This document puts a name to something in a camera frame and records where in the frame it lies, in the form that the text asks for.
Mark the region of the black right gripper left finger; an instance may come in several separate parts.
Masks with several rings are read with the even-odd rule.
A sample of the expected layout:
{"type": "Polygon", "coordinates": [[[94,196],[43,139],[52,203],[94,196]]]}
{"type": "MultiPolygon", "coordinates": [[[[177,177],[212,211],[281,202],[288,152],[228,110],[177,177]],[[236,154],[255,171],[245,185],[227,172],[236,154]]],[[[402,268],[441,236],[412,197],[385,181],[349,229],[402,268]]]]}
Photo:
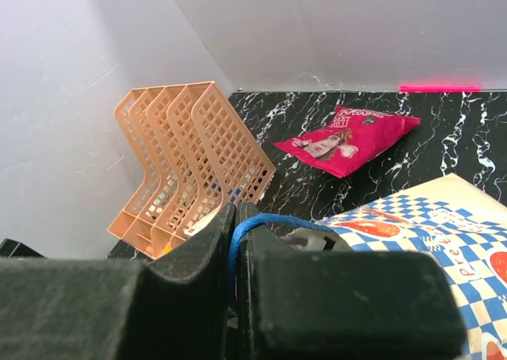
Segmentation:
{"type": "Polygon", "coordinates": [[[223,358],[235,212],[150,263],[3,259],[2,358],[223,358]]]}

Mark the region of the pink popcorn snack bag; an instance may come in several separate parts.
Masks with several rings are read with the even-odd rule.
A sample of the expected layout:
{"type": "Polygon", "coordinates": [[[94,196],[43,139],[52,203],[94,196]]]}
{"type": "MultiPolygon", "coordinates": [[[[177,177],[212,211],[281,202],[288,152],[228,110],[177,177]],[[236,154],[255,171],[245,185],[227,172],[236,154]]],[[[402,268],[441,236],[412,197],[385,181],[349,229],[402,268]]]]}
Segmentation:
{"type": "Polygon", "coordinates": [[[275,146],[302,163],[345,178],[396,144],[420,123],[418,117],[337,106],[327,126],[275,146]]]}

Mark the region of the checkered paper bag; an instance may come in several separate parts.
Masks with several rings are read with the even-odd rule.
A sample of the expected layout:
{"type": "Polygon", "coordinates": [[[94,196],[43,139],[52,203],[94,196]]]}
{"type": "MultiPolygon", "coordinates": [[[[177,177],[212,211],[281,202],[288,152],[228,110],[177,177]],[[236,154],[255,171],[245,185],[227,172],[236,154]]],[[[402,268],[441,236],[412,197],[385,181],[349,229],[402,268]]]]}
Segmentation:
{"type": "MultiPolygon", "coordinates": [[[[506,356],[506,209],[455,174],[422,183],[357,209],[310,222],[333,232],[354,251],[423,253],[443,270],[465,324],[463,353],[453,359],[503,359],[506,356]]],[[[235,302],[235,235],[254,227],[238,223],[228,255],[228,303],[235,302]]],[[[279,237],[294,225],[274,224],[279,237]]]]}

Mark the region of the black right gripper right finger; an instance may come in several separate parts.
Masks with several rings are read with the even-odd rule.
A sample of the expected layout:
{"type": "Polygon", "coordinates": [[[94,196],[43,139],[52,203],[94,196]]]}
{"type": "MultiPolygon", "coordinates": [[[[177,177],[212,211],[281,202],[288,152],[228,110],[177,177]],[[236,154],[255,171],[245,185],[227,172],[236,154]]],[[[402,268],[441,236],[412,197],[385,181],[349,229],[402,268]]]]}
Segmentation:
{"type": "Polygon", "coordinates": [[[241,203],[235,235],[238,359],[453,359],[467,333],[426,254],[354,251],[309,222],[241,203]],[[294,225],[288,238],[274,224],[294,225]]]}

